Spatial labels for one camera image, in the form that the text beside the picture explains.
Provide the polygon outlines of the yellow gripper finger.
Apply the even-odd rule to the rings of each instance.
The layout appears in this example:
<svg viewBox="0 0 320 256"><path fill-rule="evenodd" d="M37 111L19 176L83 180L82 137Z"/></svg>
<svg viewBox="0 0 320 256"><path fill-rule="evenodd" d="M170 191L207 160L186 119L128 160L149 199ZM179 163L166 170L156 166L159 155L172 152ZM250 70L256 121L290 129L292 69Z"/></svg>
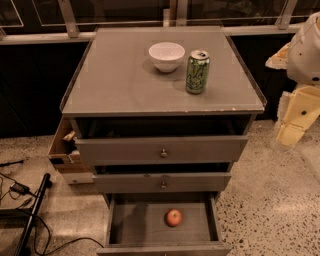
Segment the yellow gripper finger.
<svg viewBox="0 0 320 256"><path fill-rule="evenodd" d="M265 62L265 66L276 70L286 70L288 49L289 44L285 44L275 54L267 59L267 61Z"/></svg>
<svg viewBox="0 0 320 256"><path fill-rule="evenodd" d="M295 145L320 116L320 88L303 85L292 93L284 92L278 108L276 141Z"/></svg>

